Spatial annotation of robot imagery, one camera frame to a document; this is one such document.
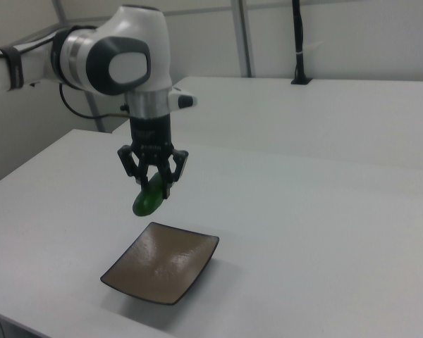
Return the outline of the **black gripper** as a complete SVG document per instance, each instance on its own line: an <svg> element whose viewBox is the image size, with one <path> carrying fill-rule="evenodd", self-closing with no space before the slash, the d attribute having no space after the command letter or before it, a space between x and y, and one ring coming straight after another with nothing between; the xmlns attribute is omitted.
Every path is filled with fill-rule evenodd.
<svg viewBox="0 0 423 338"><path fill-rule="evenodd" d="M158 166L162 196L169 198L170 190L182 176L189 156L187 151L173 148L170 115L151 119L132 117L130 133L131 146L123 145L117 151L126 174L128 177L134 177L141 187L146 187L149 182L148 166ZM133 159L134 154L139 159L138 165ZM170 158L175 163L174 171L170 167Z"/></svg>

